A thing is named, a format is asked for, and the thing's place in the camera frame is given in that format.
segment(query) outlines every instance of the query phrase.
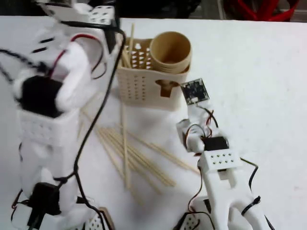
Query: wooden cup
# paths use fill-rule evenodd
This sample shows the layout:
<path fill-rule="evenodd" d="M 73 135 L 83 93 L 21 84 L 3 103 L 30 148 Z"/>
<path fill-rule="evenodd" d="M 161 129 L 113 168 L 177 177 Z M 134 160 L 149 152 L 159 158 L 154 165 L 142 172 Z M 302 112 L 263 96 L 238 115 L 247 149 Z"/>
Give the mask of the wooden cup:
<path fill-rule="evenodd" d="M 192 57 L 190 41 L 178 32 L 164 32 L 156 36 L 149 52 L 154 70 L 173 74 L 182 73 Z"/>

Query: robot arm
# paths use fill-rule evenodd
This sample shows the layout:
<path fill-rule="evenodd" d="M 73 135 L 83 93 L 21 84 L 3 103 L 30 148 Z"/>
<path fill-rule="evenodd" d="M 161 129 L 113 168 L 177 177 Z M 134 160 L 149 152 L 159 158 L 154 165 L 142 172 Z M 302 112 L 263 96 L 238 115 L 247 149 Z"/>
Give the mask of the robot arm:
<path fill-rule="evenodd" d="M 190 119 L 177 124 L 178 134 L 188 152 L 199 154 L 198 168 L 208 192 L 192 204 L 200 220 L 198 229 L 269 230 L 260 198 L 244 180 L 242 160 L 229 148 L 215 119 L 213 126 L 208 122 L 213 115 L 202 80 L 182 84 L 181 88 Z"/>
<path fill-rule="evenodd" d="M 98 17 L 105 10 L 109 19 L 96 23 L 108 26 L 115 20 L 113 6 L 93 9 L 75 1 L 63 1 L 69 5 L 47 2 L 43 6 L 63 16 L 61 21 L 89 23 L 93 15 Z M 99 221 L 94 217 L 94 209 L 87 207 L 96 207 L 95 202 L 78 197 L 76 176 L 68 176 L 75 172 L 80 108 L 97 91 L 93 72 L 101 62 L 106 67 L 116 50 L 108 39 L 101 29 L 70 28 L 56 23 L 47 33 L 36 36 L 35 42 L 46 47 L 39 47 L 30 55 L 32 60 L 44 62 L 50 71 L 24 69 L 13 82 L 22 139 L 21 184 L 28 198 L 26 203 L 14 206 L 12 223 L 17 229 L 88 229 L 90 221 Z M 108 229 L 114 229 L 110 223 L 112 220 L 108 219 Z"/>

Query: white table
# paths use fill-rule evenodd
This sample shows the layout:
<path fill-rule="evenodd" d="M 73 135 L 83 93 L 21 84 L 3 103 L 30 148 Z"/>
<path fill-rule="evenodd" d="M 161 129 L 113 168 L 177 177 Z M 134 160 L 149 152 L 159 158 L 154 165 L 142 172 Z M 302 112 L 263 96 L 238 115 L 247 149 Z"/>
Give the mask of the white table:
<path fill-rule="evenodd" d="M 202 77 L 215 106 L 219 125 L 232 138 L 230 145 L 260 166 L 253 191 L 277 230 L 302 230 L 307 226 L 307 24 L 202 20 L 123 19 L 130 31 L 135 22 L 137 38 L 152 38 L 176 30 L 192 42 L 193 60 L 189 80 Z M 31 36 L 50 24 L 48 18 L 0 17 L 0 46 L 26 53 Z M 19 64 L 1 56 L 12 74 Z M 11 203 L 20 189 L 15 103 L 10 88 L 0 78 L 0 223 L 12 229 Z M 119 122 L 119 100 L 114 89 L 100 123 Z M 127 109 L 128 128 L 146 140 L 158 143 L 190 164 L 197 159 L 187 154 L 177 137 L 175 123 L 187 117 L 186 108 L 175 113 Z M 138 206 L 104 153 L 96 137 L 84 149 L 80 174 L 87 195 L 108 208 L 118 230 L 171 229 L 196 193 L 200 179 L 147 148 L 140 149 L 175 178 L 175 188 L 156 195 L 149 185 L 133 175 L 142 198 Z M 246 168 L 246 180 L 252 172 Z"/>

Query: perforated basket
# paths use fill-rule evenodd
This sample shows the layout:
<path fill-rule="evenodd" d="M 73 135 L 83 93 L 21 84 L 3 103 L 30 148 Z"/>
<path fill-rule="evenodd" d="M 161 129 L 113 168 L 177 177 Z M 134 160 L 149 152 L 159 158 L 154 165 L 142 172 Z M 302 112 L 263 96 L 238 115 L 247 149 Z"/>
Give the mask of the perforated basket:
<path fill-rule="evenodd" d="M 120 96 L 126 104 L 176 110 L 180 107 L 180 84 L 186 81 L 189 67 L 180 74 L 152 70 L 149 45 L 152 39 L 134 39 L 132 68 L 119 65 L 117 77 Z"/>

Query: red wire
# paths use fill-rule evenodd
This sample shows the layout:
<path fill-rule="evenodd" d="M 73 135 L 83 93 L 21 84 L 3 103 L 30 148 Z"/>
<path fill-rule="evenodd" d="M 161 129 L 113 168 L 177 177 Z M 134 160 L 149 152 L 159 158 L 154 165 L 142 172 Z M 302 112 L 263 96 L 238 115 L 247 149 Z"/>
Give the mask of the red wire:
<path fill-rule="evenodd" d="M 77 34 L 77 35 L 75 35 L 74 37 L 71 38 L 71 42 L 74 42 L 75 40 L 77 40 L 78 38 L 81 38 L 81 37 L 93 39 L 93 40 L 99 42 L 99 44 L 100 44 L 100 46 L 101 46 L 101 49 L 103 49 L 103 46 L 102 46 L 101 42 L 99 41 L 99 39 L 96 38 L 95 36 L 92 36 L 92 35 L 89 35 L 89 34 Z M 53 64 L 53 67 L 52 67 L 52 69 L 51 69 L 51 72 L 50 72 L 50 77 L 52 77 L 53 72 L 54 72 L 54 70 L 55 70 L 55 68 L 56 68 L 56 66 L 57 66 L 57 64 L 58 64 L 58 62 L 59 62 L 59 60 L 62 58 L 62 56 L 63 56 L 65 53 L 66 53 L 66 49 L 63 50 L 63 51 L 59 54 L 59 56 L 57 57 L 57 59 L 55 60 L 55 62 L 54 62 L 54 64 Z M 103 56 L 103 53 L 101 52 L 101 56 L 99 57 L 99 60 L 98 60 L 97 64 L 93 67 L 92 72 L 97 68 L 97 66 L 98 66 L 99 63 L 101 62 L 102 56 Z"/>
<path fill-rule="evenodd" d="M 209 117 L 206 121 L 206 125 L 211 124 L 211 119 L 212 119 L 213 113 L 214 113 L 214 110 L 212 110 L 212 112 L 210 113 L 210 115 L 209 115 Z"/>

